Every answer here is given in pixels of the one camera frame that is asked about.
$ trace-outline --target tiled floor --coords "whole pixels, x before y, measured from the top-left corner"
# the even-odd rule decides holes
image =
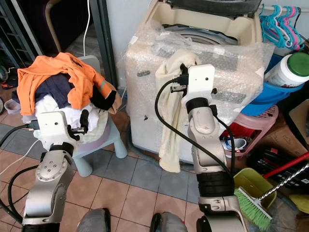
[[[9,94],[5,92],[4,100]],[[112,116],[121,137],[125,139],[129,118],[119,112]],[[20,116],[0,116],[0,139],[14,126],[21,125]],[[32,132],[19,130],[9,137],[8,142],[0,149],[0,170],[24,155],[32,143]],[[37,143],[29,156],[13,165],[0,177],[0,196],[7,202],[7,186],[10,178],[18,171],[38,164],[44,149]],[[196,220],[201,217],[197,205],[197,180],[191,172],[181,171],[179,174],[168,173],[160,167],[140,159],[129,152],[124,159],[118,159],[114,154],[114,147],[108,146],[86,157],[94,167],[92,175],[80,177],[74,173],[73,181],[68,189],[67,203],[60,231],[73,232],[78,222],[90,209],[107,207],[112,215],[113,232],[147,232],[154,213],[170,211],[178,215],[188,227],[189,232],[196,231]],[[32,187],[34,170],[22,174],[14,182],[13,200],[16,201]],[[15,203],[21,213],[26,198]],[[273,231],[293,231],[295,224],[276,217]],[[18,225],[12,218],[0,209],[0,231],[20,232]]]

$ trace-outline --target green broom bristles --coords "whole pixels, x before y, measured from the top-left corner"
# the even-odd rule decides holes
[[[261,231],[268,231],[271,219],[262,207],[254,203],[254,199],[251,198],[250,200],[250,196],[245,195],[239,189],[236,189],[234,194],[238,198],[243,215]]]

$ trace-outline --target red handle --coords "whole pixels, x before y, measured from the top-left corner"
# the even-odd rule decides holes
[[[285,170],[285,169],[287,169],[289,167],[292,167],[293,165],[299,163],[300,161],[303,161],[306,158],[309,158],[309,152],[306,152],[304,155],[302,155],[300,157],[297,157],[296,159],[286,163],[285,165],[283,165],[283,166],[281,166],[281,167],[279,167],[279,168],[277,168],[277,169],[275,169],[275,170],[265,174],[263,177],[265,179],[267,179],[267,178],[269,178],[269,177],[271,177],[271,176],[273,176],[273,175],[275,175],[275,174],[277,174],[277,173],[279,173],[279,172],[281,172],[281,171],[283,171],[283,170]]]

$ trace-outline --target orange shirt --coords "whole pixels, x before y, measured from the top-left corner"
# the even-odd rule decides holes
[[[18,69],[17,94],[20,100],[20,113],[32,115],[34,113],[34,93],[38,86],[52,75],[68,73],[69,82],[75,88],[68,93],[68,101],[73,109],[82,109],[90,103],[93,85],[95,85],[104,98],[116,89],[108,83],[103,76],[91,66],[85,64],[70,53],[59,53],[55,58],[37,56],[33,64],[25,69]],[[121,105],[119,94],[109,112],[115,114]]]

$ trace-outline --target white bottle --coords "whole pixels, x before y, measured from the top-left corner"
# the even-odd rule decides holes
[[[297,52],[285,56],[265,74],[265,82],[272,85],[293,88],[309,80],[309,55]]]

